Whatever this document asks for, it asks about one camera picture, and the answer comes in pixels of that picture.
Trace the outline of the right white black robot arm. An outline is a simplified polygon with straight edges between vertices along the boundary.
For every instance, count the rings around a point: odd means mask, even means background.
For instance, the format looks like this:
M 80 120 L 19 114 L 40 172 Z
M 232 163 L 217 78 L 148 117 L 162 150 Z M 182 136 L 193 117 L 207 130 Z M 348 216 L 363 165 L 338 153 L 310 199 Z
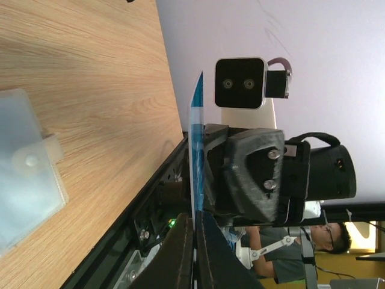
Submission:
M 203 141 L 204 208 L 222 226 L 298 226 L 307 202 L 356 195 L 351 156 L 330 134 L 208 124 Z

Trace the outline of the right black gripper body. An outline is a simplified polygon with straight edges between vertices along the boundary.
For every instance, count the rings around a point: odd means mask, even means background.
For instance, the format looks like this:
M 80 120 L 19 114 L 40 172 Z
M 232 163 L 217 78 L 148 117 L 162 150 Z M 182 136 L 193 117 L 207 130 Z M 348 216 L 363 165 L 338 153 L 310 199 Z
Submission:
M 307 141 L 286 141 L 275 226 L 294 226 L 302 222 L 309 171 L 310 144 Z

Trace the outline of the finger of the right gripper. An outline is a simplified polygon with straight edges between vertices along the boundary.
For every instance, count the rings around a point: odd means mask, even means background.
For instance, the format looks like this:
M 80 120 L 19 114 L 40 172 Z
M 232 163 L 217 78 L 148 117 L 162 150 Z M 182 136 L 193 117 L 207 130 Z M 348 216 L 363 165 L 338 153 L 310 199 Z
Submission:
M 223 177 L 246 219 L 271 223 L 279 203 L 285 136 L 278 129 L 248 129 L 226 141 Z
M 229 127 L 207 124 L 204 135 L 204 201 L 203 209 L 217 220 L 230 220 L 235 206 L 223 175 L 223 158 Z

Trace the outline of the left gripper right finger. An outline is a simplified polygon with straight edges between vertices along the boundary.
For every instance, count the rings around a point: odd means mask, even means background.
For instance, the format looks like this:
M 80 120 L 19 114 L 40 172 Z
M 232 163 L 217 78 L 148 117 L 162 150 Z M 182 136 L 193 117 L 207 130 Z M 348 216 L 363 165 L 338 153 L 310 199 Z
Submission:
M 197 212 L 196 244 L 198 288 L 263 288 L 237 259 L 210 213 Z

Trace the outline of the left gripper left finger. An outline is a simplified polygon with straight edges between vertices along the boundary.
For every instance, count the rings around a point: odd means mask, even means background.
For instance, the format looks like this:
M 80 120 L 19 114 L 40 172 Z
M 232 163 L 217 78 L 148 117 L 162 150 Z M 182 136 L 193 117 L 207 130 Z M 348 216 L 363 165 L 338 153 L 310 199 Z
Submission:
M 163 245 L 130 288 L 191 288 L 193 270 L 193 224 L 181 213 Z

